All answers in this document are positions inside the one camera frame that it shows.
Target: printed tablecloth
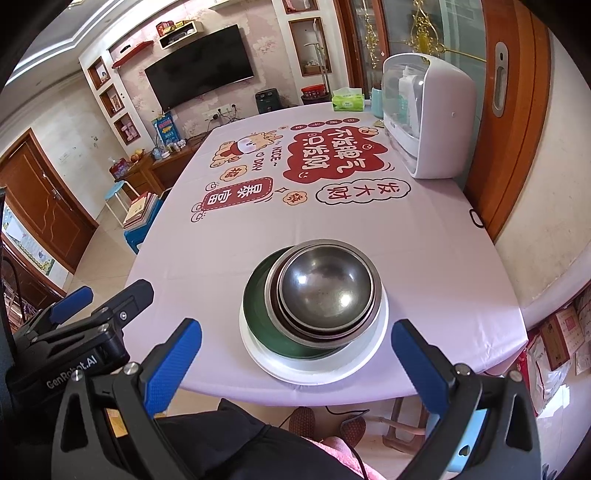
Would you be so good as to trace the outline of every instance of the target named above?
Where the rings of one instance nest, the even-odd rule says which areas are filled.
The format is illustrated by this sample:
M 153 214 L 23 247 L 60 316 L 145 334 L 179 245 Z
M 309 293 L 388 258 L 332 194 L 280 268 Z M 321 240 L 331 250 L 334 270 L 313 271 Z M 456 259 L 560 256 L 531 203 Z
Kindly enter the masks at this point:
M 410 395 L 391 323 L 409 318 L 452 362 L 493 367 L 526 341 L 495 247 L 452 180 L 414 180 L 367 112 L 301 106 L 215 129 L 172 189 L 128 284 L 152 282 L 152 306 L 125 328 L 135 361 L 185 318 L 203 346 L 182 387 L 266 405 L 334 405 Z M 390 325 L 376 355 L 339 382 L 276 380 L 242 344 L 246 282 L 270 253 L 332 238 L 361 249 L 388 293 Z

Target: cartoon character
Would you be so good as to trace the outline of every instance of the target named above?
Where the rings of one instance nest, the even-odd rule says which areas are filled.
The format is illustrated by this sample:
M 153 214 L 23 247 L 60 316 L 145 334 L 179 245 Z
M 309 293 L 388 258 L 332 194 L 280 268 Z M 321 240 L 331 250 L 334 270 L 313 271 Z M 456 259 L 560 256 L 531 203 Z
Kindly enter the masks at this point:
M 248 135 L 237 142 L 224 142 L 213 157 L 211 168 L 220 167 L 226 162 L 240 160 L 242 155 L 257 152 L 262 148 L 273 145 L 283 135 L 276 135 L 277 130 Z

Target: wooden cabinet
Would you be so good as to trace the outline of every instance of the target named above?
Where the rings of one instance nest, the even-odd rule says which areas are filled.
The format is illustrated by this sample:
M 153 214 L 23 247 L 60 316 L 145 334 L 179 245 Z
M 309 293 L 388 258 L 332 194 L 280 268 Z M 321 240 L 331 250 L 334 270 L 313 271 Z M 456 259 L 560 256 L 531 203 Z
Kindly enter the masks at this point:
M 209 132 L 198 135 L 196 138 L 189 140 L 187 146 L 180 152 L 172 153 L 162 160 L 154 160 L 151 154 L 146 155 L 121 180 L 128 181 L 140 195 L 145 192 L 162 195 L 164 190 L 171 188 L 178 180 L 208 135 Z M 126 187 L 124 187 L 124 190 L 130 198 L 134 197 Z

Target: books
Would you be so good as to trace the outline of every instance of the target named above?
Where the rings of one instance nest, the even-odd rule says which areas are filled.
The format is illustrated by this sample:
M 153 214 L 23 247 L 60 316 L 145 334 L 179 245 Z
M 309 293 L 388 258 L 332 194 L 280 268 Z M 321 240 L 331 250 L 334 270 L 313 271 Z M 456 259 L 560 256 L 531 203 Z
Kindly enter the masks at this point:
M 129 212 L 123 221 L 123 228 L 126 231 L 135 230 L 148 223 L 150 214 L 154 210 L 154 205 L 158 200 L 158 195 L 146 192 L 131 203 Z
M 130 223 L 133 221 L 133 219 L 136 219 L 138 215 L 141 215 L 141 213 L 144 211 L 146 201 L 148 200 L 148 194 L 149 192 L 146 192 L 131 202 L 131 207 L 125 216 L 125 220 L 123 220 L 123 224 Z

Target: green plate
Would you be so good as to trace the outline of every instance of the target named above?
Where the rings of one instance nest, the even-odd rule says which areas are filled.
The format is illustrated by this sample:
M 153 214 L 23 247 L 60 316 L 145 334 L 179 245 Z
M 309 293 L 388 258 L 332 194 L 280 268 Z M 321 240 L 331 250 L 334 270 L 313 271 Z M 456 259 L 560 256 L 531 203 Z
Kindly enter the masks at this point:
M 311 348 L 287 338 L 275 328 L 265 307 L 265 282 L 269 270 L 277 259 L 290 248 L 283 248 L 269 255 L 252 272 L 244 289 L 244 316 L 253 335 L 272 352 L 289 358 L 320 358 L 338 349 Z

